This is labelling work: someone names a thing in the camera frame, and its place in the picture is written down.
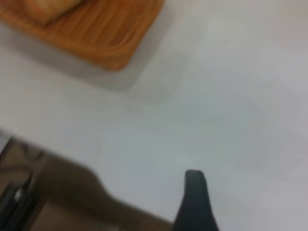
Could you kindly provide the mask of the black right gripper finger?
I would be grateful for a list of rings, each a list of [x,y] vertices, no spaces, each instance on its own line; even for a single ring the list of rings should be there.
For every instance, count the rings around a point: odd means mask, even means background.
[[[219,231],[212,212],[206,178],[200,170],[185,172],[184,195],[174,231]]]

